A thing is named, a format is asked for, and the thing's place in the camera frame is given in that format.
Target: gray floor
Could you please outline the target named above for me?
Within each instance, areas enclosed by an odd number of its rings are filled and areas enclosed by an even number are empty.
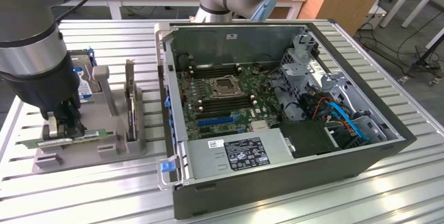
[[[389,10],[393,6],[392,3],[386,2],[388,0],[382,0],[381,7],[385,10]],[[392,49],[397,49],[398,45],[404,41],[404,39],[414,33],[421,26],[437,15],[440,12],[438,9],[432,6],[425,6],[421,11],[418,17],[414,19],[409,27],[405,29],[400,26],[408,14],[412,12],[420,0],[408,0],[404,6],[401,7],[397,15],[393,17],[392,22],[386,26],[386,28],[380,28],[374,30],[374,36],[378,41],[381,41],[385,45],[392,47]],[[66,10],[65,7],[54,8],[54,15],[60,15]],[[188,7],[170,8],[166,10],[164,7],[144,7],[140,10],[137,8],[122,8],[122,18],[124,19],[186,19],[190,15],[194,15],[197,8]],[[106,7],[82,7],[78,11],[69,15],[66,19],[110,19],[109,10]],[[424,46],[430,41],[433,36],[437,34],[440,29],[444,27],[444,14],[441,14],[434,21],[421,30],[410,40],[404,44],[401,48],[401,52],[414,52],[414,46],[420,49],[424,49]],[[369,31],[362,31],[362,36],[369,36]],[[378,55],[369,52],[374,57],[376,61],[381,64],[384,69],[389,72],[389,74],[397,79],[401,76],[401,72],[398,68],[392,65],[388,61],[385,61]],[[444,44],[438,47],[437,53],[441,54],[444,59]],[[404,63],[412,63],[414,61],[413,55],[405,56],[401,55],[401,60]],[[434,87],[428,87],[428,81],[432,76],[425,73],[420,73],[416,75],[405,85],[404,88],[409,92],[409,94],[414,97],[422,107],[428,110],[430,115],[437,119],[437,121],[444,124],[444,104],[441,103],[444,91],[442,84],[438,84]],[[0,82],[0,126],[2,126],[4,118],[6,116],[6,112],[10,107],[10,103],[13,100],[13,92],[6,87],[5,82]]]

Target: robotic arm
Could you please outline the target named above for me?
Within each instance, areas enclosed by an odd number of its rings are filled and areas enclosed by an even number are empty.
[[[70,0],[0,0],[0,75],[20,99],[40,108],[42,139],[81,137],[78,77],[50,7]],[[268,18],[277,0],[200,0],[197,22]]]

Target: warning label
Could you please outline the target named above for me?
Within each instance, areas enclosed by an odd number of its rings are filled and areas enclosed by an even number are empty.
[[[225,142],[224,145],[233,171],[269,164],[266,152],[258,137]]]

